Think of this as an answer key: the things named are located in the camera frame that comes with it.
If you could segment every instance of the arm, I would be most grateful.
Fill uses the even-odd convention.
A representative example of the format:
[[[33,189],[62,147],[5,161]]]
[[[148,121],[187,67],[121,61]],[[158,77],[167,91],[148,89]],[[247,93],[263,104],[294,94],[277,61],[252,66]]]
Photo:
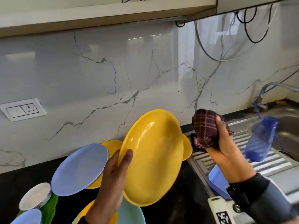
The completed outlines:
[[[207,152],[228,180],[231,198],[258,223],[299,224],[297,211],[270,181],[256,173],[220,118],[215,122],[220,150],[207,148]]]
[[[78,224],[108,224],[123,200],[126,172],[133,158],[129,149],[118,166],[119,150],[107,161],[101,188],[94,204]]]

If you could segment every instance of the yellow oval plate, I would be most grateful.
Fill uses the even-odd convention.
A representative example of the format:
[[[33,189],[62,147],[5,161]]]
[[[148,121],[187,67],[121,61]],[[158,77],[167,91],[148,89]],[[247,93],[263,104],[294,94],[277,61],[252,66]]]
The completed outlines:
[[[113,154],[121,148],[123,142],[118,140],[111,140],[111,141],[103,142],[101,144],[107,148],[109,154],[108,159],[110,159],[113,156]],[[99,177],[97,177],[97,179],[93,183],[91,183],[86,188],[95,189],[101,187],[102,178],[103,178],[103,172],[99,175]]]
[[[90,202],[88,205],[86,205],[86,207],[80,212],[80,215],[78,216],[77,220],[76,220],[76,224],[79,222],[79,220],[85,216],[88,212],[88,210],[91,208],[91,206],[93,205],[95,201],[93,200],[92,202]],[[116,224],[117,222],[117,212],[114,213],[114,215],[112,216],[112,218],[110,219],[109,224]]]
[[[189,138],[187,138],[187,136],[184,134],[182,135],[183,135],[183,142],[184,142],[184,154],[183,154],[183,161],[184,161],[191,156],[193,149]]]
[[[180,124],[163,109],[145,113],[126,135],[118,164],[128,149],[134,155],[123,195],[133,205],[151,205],[167,193],[178,176],[184,152]]]

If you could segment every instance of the black countertop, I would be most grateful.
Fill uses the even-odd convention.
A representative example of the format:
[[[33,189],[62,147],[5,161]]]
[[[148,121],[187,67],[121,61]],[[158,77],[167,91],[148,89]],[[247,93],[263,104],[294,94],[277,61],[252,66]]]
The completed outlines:
[[[19,202],[29,189],[42,182],[51,182],[55,170],[65,158],[0,174],[1,224],[13,221],[19,211]],[[59,197],[52,223],[71,223],[96,198],[98,190],[84,189],[72,196]],[[199,177],[184,161],[174,185],[166,195],[155,204],[141,209],[147,224],[214,224],[207,199]]]

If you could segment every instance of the person's left hand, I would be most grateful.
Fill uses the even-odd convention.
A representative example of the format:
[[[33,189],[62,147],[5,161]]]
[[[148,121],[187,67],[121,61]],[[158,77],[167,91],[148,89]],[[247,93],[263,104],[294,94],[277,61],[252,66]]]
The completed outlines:
[[[107,224],[120,207],[126,172],[133,158],[129,149],[118,166],[119,150],[107,161],[103,171],[101,187],[94,204],[85,216],[88,224]]]

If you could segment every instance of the plaid cloth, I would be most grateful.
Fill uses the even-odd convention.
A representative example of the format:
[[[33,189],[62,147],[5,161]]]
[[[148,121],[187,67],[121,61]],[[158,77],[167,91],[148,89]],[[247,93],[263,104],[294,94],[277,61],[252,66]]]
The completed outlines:
[[[216,116],[220,116],[226,125],[228,134],[230,136],[234,135],[234,132],[229,129],[226,120],[221,115],[211,110],[198,109],[192,117],[192,125],[204,148],[219,148],[219,133],[215,123]]]

